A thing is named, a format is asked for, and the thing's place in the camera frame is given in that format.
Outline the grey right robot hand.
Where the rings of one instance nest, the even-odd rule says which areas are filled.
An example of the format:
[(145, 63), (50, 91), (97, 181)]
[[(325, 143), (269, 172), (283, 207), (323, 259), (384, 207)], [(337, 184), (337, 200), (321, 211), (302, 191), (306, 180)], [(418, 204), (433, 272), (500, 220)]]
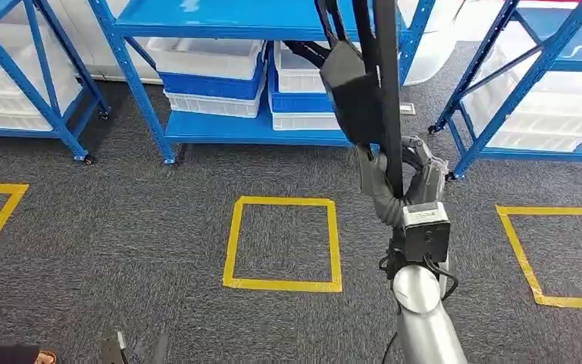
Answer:
[(401, 198), (394, 196), (386, 175), (388, 162), (385, 154), (373, 155), (368, 146), (355, 144), (361, 176), (361, 192), (374, 201), (377, 217), (386, 225), (397, 228), (402, 224), (402, 210), (406, 206), (442, 200), (448, 162), (434, 156), (427, 144), (417, 136), (402, 138), (402, 162), (415, 170), (408, 190)]

